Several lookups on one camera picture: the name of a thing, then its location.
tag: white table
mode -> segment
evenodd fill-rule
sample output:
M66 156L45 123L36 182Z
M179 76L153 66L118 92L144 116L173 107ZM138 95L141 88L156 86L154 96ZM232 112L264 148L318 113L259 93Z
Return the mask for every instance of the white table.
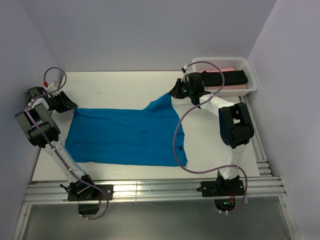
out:
M68 72L66 95L79 108L143 109L167 93L182 77L179 71L145 72ZM239 102L238 97L226 97L227 101ZM172 105L181 117L193 105L188 98L172 99ZM73 111L54 112L53 119L65 141L73 118ZM204 171L224 165L224 143L220 137L219 119L203 109L195 109L182 122L185 133L184 149L188 159L186 167ZM140 166L79 163L93 180L154 180L215 178L217 172L192 174L180 167ZM250 142L244 150L240 166L248 177L259 177L259 170ZM41 150L32 178L33 181L65 181L66 177L55 161Z

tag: white wall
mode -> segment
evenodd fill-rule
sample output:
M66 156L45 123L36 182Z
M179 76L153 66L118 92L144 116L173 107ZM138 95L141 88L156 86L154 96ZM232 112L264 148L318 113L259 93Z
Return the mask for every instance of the white wall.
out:
M278 0L248 58L249 101L304 240L320 238L319 22L319 0Z
M0 239L9 240L39 151L15 114L26 107L26 91L40 86L44 71L57 64L18 0L1 1L0 45Z
M66 71L179 70L249 56L276 0L20 0Z

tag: white connector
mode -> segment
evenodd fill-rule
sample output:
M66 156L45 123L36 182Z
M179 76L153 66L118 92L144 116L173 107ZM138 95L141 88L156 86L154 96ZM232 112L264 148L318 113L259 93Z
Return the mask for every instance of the white connector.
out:
M49 110L49 105L48 105L47 101L43 97L38 98L37 100L35 100L35 102L33 104L31 104L33 101L34 100L32 99L31 102L28 103L29 110L33 109L38 104L43 104L45 109Z
M183 77L181 78L181 82L188 82L189 81L189 78L187 78L188 74L191 74L194 71L190 67L188 67L187 65L185 65L183 67L183 69L185 70L185 73L184 73Z
M55 97L55 96L57 96L59 94L59 91L57 91L58 86L59 86L59 83L57 81L54 81L54 82L50 83L49 86L45 90L48 93L55 91L55 92L51 93L52 96Z

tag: metal frame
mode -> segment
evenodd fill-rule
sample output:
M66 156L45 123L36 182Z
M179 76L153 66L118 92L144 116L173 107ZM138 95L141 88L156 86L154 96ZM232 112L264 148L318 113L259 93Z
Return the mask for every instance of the metal frame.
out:
M20 216L15 227L15 232L13 234L13 240L22 240L25 234L29 214L31 210L31 205L22 205Z
M247 197L279 197L290 236L293 240L299 240L299 233L287 203L285 189L281 178L274 177L272 175L248 99L246 96L239 97L239 99L248 106L249 114L252 119L255 135L251 139L251 142L260 173L260 177L248 178ZM201 181L208 180L208 178L201 178L140 181L96 181L95 184L98 186L107 184L114 185L112 203L181 201L206 199L203 198L202 194L197 192L196 189L200 186ZM14 240L22 239L32 205L78 204L78 202L67 201L68 194L60 187L60 184L66 184L66 182L33 182L33 184L28 185L23 200L21 214L14 233ZM98 201L88 201L84 203L93 204L97 202Z
M288 204L288 199L286 196L279 196L279 201L281 204L281 209L284 215L286 225L288 227L290 237L292 240L301 240L294 216L292 215L291 209Z

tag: glass panel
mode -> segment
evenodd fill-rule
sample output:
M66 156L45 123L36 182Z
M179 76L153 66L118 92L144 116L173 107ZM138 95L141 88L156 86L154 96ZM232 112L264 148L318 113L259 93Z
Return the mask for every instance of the glass panel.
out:
M24 240L288 240L277 197L249 198L229 216L212 199L111 203L98 220L78 217L76 205L32 207Z

